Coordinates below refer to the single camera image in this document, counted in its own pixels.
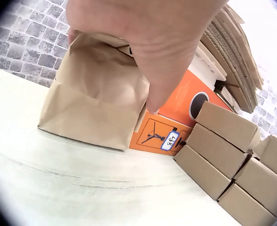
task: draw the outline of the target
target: folded bag top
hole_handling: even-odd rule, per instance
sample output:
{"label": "folded bag top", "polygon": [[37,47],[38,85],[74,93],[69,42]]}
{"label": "folded bag top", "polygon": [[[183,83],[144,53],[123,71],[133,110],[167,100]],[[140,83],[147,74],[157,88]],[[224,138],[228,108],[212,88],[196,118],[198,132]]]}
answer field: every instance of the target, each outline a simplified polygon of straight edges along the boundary
{"label": "folded bag top", "polygon": [[38,128],[86,143],[124,150],[145,115],[149,82],[128,44],[81,33],[67,50],[46,96]]}

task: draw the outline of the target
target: corrugated cardboard edge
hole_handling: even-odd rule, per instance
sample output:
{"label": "corrugated cardboard edge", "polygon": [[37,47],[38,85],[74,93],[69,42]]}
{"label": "corrugated cardboard edge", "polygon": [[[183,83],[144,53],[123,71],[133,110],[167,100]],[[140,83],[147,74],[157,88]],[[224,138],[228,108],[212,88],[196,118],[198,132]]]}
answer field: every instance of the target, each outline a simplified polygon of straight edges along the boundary
{"label": "corrugated cardboard edge", "polygon": [[213,19],[211,24],[208,26],[208,29],[211,29],[213,34],[216,35],[218,41],[220,42],[222,48],[228,54],[229,59],[231,60],[232,65],[236,68],[236,71],[239,74],[239,79],[242,81],[244,89],[247,92],[247,97],[251,104],[252,109],[255,109],[257,106],[257,98],[255,94],[255,84],[253,79],[250,77],[245,62],[242,60],[237,48],[231,41],[227,32],[223,29],[217,19]]}
{"label": "corrugated cardboard edge", "polygon": [[237,71],[231,64],[230,59],[224,52],[222,52],[222,47],[217,42],[216,38],[213,36],[211,31],[209,31],[209,30],[205,31],[204,35],[201,38],[201,42],[208,48],[208,50],[211,51],[212,48],[215,48],[220,53],[220,56],[223,58],[224,62],[227,64],[227,66],[229,67],[229,70],[232,73],[232,74],[228,74],[227,80],[233,79],[236,81],[236,86],[231,86],[230,88],[232,88],[232,87],[237,88],[237,89],[239,89],[240,92],[239,93],[233,92],[229,88],[228,88],[228,90],[230,91],[232,96],[235,98],[235,100],[238,102],[240,108],[243,111],[252,113],[253,110],[252,110],[251,104],[250,104],[249,100],[247,100],[247,91],[245,90],[242,81],[238,79],[239,75],[237,74]]}
{"label": "corrugated cardboard edge", "polygon": [[216,15],[216,19],[222,25],[225,31],[229,34],[230,39],[236,45],[237,50],[242,55],[244,62],[246,63],[246,67],[248,68],[248,72],[251,75],[256,87],[262,90],[261,81],[259,80],[259,72],[257,66],[252,60],[252,55],[248,52],[247,45],[244,37],[233,23],[232,19],[225,12],[225,10],[221,10],[218,15]]}
{"label": "corrugated cardboard edge", "polygon": [[[249,43],[248,43],[248,39],[247,39],[247,37],[246,37],[246,35],[245,35],[245,32],[243,31],[242,27],[240,26],[240,24],[239,24],[238,21],[236,20],[236,17],[235,17],[235,15],[234,15],[235,12],[233,11],[233,9],[232,9],[229,5],[226,5],[223,9],[224,9],[224,11],[228,14],[228,16],[232,19],[233,23],[235,24],[235,26],[237,27],[237,29],[240,31],[240,33],[241,33],[242,36],[244,37],[244,40],[245,40],[245,42],[246,42],[247,50],[248,50],[249,54],[251,55],[251,50],[250,50],[250,46],[249,46]],[[260,73],[259,73],[259,71],[258,71],[258,69],[257,69],[257,65],[256,65],[256,63],[255,63],[253,57],[251,57],[251,60],[252,60],[252,63],[254,64],[254,66],[255,66],[255,69],[256,69],[257,74],[258,74],[258,79],[259,79],[260,84],[261,84],[261,86],[262,86],[262,85],[264,84],[264,80],[262,79],[262,77],[261,77],[261,75],[260,75]]]}

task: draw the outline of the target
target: stacked cardboard boxes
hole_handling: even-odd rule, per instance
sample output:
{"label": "stacked cardboard boxes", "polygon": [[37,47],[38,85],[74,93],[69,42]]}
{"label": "stacked cardboard boxes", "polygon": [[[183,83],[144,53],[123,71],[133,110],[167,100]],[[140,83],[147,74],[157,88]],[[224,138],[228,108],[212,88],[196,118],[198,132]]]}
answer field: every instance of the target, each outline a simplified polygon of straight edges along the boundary
{"label": "stacked cardboard boxes", "polygon": [[179,166],[243,226],[271,226],[277,217],[277,138],[205,102]]}

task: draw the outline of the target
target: small cardboard box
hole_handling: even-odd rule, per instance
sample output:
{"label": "small cardboard box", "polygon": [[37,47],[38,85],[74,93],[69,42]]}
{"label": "small cardboard box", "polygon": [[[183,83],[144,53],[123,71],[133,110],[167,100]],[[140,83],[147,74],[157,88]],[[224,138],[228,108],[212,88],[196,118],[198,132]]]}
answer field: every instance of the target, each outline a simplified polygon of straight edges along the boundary
{"label": "small cardboard box", "polygon": [[233,184],[218,204],[243,226],[271,226],[276,221],[268,210],[237,184]]}
{"label": "small cardboard box", "polygon": [[194,127],[195,119],[204,101],[209,101],[224,109],[231,110],[209,87],[189,70],[158,114],[189,127]]}
{"label": "small cardboard box", "polygon": [[255,158],[235,176],[236,183],[277,217],[277,174]]}
{"label": "small cardboard box", "polygon": [[269,136],[253,148],[254,153],[265,166],[277,174],[277,137]]}
{"label": "small cardboard box", "polygon": [[231,182],[231,180],[188,145],[185,145],[174,159],[214,200],[218,199]]}
{"label": "small cardboard box", "polygon": [[208,101],[204,102],[196,121],[244,152],[261,141],[256,124]]}
{"label": "small cardboard box", "polygon": [[176,155],[185,145],[192,128],[148,111],[129,148],[163,155]]}
{"label": "small cardboard box", "polygon": [[248,156],[201,124],[195,125],[186,142],[229,179],[233,178]]}

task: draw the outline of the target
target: gray brick wall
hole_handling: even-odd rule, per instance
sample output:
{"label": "gray brick wall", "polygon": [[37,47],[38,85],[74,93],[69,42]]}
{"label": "gray brick wall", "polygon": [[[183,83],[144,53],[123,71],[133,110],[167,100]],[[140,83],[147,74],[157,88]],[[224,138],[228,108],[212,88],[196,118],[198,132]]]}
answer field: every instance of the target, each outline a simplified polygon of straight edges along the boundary
{"label": "gray brick wall", "polygon": [[264,78],[263,90],[256,91],[259,105],[252,114],[241,114],[260,127],[261,138],[265,139],[270,134],[277,136],[277,71],[266,65],[258,65],[258,69]]}
{"label": "gray brick wall", "polygon": [[49,87],[67,50],[67,0],[14,0],[0,19],[0,69]]}

